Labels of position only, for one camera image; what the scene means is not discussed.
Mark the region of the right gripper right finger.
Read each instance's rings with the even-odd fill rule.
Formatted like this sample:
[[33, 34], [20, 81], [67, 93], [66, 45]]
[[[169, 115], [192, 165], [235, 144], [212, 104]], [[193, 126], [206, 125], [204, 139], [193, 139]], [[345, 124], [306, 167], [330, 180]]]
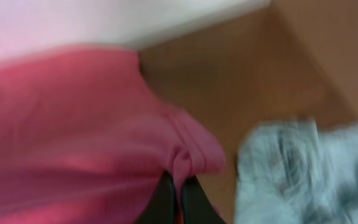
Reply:
[[183, 183], [181, 204], [184, 224], [226, 224], [208, 200], [196, 176]]

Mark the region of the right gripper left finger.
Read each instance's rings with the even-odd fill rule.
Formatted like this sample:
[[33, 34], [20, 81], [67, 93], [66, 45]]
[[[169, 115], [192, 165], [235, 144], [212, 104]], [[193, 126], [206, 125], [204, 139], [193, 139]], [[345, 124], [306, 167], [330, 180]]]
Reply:
[[174, 224], [176, 192], [173, 177], [165, 171], [135, 224]]

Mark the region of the red t-shirt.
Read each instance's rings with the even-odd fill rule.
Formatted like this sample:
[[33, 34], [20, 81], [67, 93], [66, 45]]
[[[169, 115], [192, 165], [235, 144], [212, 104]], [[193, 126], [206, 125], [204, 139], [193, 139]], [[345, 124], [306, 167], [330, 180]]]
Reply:
[[0, 223], [134, 223], [163, 172], [180, 188], [225, 163], [206, 128], [149, 88], [133, 51], [0, 65]]

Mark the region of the light blue t-shirt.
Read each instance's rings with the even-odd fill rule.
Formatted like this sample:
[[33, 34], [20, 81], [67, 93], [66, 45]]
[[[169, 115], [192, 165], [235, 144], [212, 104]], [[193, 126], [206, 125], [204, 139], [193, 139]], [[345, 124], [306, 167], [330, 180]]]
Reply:
[[358, 223], [358, 124], [262, 124], [237, 155], [236, 223]]

